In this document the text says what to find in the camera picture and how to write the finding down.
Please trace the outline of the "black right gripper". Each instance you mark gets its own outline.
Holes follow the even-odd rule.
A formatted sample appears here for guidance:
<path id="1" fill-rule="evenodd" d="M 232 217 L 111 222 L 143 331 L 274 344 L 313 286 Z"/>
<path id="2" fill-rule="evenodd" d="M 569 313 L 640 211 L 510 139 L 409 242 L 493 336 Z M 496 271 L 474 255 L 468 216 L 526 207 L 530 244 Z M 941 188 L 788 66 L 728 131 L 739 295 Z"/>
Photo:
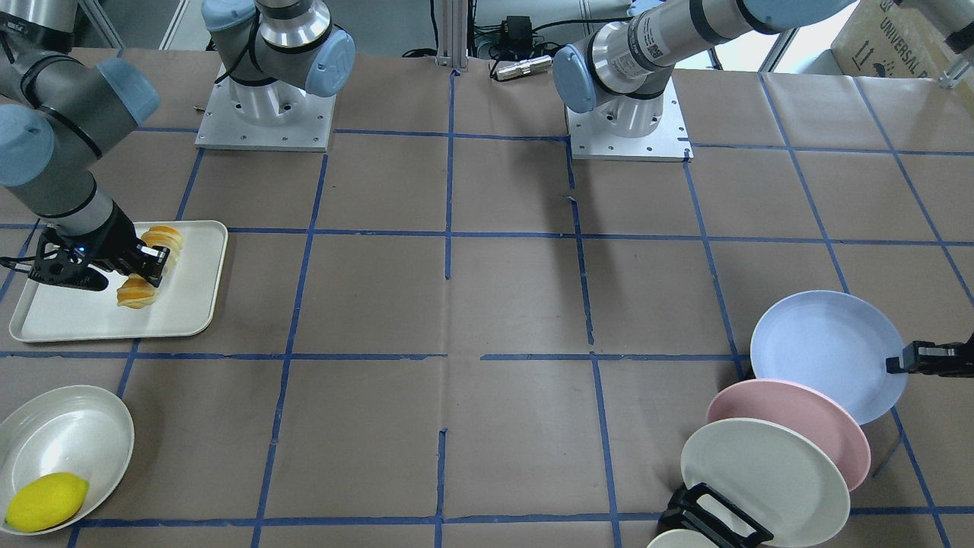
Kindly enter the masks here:
<path id="1" fill-rule="evenodd" d="M 143 278 L 159 288 L 170 259 L 171 248 L 143 245 L 135 226 L 114 204 L 107 221 L 92 232 L 62 235 L 44 228 L 36 244 L 29 280 L 92 292 L 108 287 L 107 272 Z"/>

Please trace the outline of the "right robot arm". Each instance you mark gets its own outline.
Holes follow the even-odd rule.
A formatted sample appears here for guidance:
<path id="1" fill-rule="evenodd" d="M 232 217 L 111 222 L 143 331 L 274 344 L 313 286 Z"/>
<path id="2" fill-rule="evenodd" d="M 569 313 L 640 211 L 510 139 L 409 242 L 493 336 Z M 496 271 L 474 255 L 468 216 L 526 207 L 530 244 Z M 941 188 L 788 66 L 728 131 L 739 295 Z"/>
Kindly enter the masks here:
<path id="1" fill-rule="evenodd" d="M 100 292 L 107 274 L 123 290 L 160 287 L 177 264 L 173 229 L 137 234 L 91 166 L 159 107 L 131 63 L 86 66 L 71 56 L 74 1 L 2 3 L 2 186 L 45 222 L 33 256 L 2 265 L 32 281 Z M 354 39 L 323 1 L 205 1 L 202 19 L 244 118 L 270 121 L 258 96 L 333 97 L 354 67 Z"/>

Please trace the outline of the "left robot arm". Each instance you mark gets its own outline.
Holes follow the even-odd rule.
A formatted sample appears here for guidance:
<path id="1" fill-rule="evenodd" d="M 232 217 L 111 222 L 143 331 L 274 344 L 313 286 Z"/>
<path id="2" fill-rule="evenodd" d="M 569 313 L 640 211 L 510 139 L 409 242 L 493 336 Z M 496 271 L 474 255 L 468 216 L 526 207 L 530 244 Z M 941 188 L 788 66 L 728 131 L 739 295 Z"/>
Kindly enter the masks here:
<path id="1" fill-rule="evenodd" d="M 673 66 L 711 46 L 755 31 L 776 35 L 827 20 L 853 1 L 667 1 L 625 21 L 613 21 L 578 43 L 563 46 L 552 70 L 570 111 L 588 113 L 618 98 L 661 94 Z M 972 1 L 893 1 L 921 13 L 945 43 L 972 63 Z M 936 346 L 912 341 L 886 359 L 892 374 L 972 377 L 968 341 Z"/>

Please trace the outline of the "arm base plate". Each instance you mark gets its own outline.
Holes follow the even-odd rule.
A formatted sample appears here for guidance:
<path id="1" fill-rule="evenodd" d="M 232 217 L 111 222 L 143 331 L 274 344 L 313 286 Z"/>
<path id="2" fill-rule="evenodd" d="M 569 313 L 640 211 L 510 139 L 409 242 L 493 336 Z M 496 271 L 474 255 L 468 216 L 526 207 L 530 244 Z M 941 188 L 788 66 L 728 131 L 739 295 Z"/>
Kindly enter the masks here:
<path id="1" fill-rule="evenodd" d="M 307 94 L 292 84 L 248 87 L 215 83 L 195 145 L 240 151 L 327 152 L 336 97 Z"/>
<path id="2" fill-rule="evenodd" d="M 575 159 L 686 162 L 695 156 L 671 78 L 655 98 L 623 96 L 587 113 L 565 108 L 565 118 Z"/>

